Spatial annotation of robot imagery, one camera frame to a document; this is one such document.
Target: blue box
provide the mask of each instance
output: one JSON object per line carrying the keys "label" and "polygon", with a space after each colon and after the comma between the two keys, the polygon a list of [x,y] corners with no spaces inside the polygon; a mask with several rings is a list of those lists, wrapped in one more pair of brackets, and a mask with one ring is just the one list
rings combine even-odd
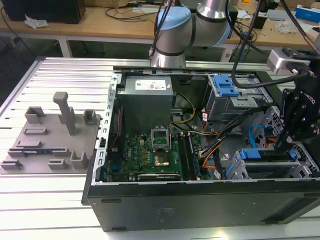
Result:
{"label": "blue box", "polygon": [[295,16],[298,19],[304,19],[311,22],[319,23],[320,22],[320,9],[317,8],[304,8],[302,5],[298,5],[295,9]]}

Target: white table leg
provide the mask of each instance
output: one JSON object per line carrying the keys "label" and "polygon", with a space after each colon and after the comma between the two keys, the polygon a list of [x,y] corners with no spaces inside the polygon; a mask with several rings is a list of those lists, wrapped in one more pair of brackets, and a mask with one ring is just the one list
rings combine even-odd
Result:
{"label": "white table leg", "polygon": [[70,43],[66,39],[59,39],[61,52],[64,58],[72,58]]}

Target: gray power supply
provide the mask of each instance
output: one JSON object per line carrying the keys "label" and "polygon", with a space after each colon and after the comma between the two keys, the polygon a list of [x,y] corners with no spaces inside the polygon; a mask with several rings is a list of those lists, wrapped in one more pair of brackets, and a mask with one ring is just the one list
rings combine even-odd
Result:
{"label": "gray power supply", "polygon": [[128,76],[117,96],[128,134],[147,134],[157,126],[169,126],[173,101],[170,76]]}

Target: motherboard chip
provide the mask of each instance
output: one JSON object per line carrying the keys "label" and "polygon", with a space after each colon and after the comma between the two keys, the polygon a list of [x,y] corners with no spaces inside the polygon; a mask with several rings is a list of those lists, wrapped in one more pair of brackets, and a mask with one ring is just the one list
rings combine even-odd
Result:
{"label": "motherboard chip", "polygon": [[154,153],[154,166],[155,167],[169,167],[169,153],[168,152],[155,152]]}

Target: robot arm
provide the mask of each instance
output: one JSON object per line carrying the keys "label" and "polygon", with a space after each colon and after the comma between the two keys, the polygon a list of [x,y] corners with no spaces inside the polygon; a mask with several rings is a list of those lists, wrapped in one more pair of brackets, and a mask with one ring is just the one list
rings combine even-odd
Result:
{"label": "robot arm", "polygon": [[[191,14],[185,7],[171,7],[160,29],[151,58],[157,68],[186,67],[186,47],[213,47],[223,44],[230,27],[225,7],[227,0],[204,0]],[[158,24],[164,11],[160,12]]]}

